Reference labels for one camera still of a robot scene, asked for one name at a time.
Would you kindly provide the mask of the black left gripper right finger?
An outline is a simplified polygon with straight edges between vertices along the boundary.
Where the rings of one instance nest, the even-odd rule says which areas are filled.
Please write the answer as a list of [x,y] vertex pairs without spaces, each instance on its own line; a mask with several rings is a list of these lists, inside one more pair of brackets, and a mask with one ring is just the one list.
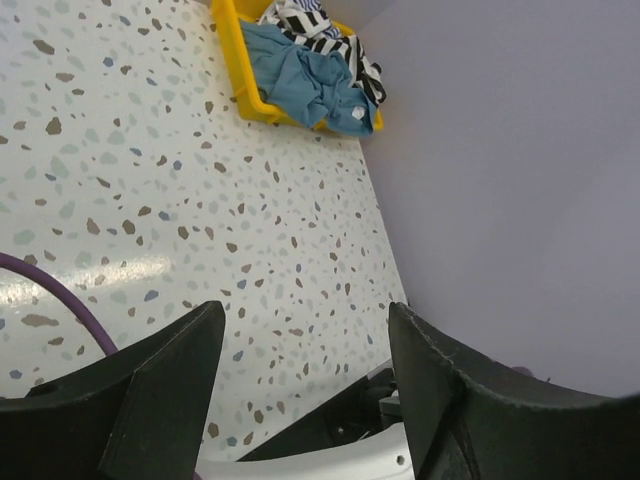
[[388,332],[416,478],[638,478],[638,395],[610,398],[525,375],[399,302]]

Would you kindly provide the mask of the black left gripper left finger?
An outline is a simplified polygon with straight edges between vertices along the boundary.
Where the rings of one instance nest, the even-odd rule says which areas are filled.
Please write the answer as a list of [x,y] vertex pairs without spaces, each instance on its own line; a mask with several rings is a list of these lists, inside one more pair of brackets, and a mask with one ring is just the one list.
[[1,403],[4,479],[193,479],[225,330],[208,301]]

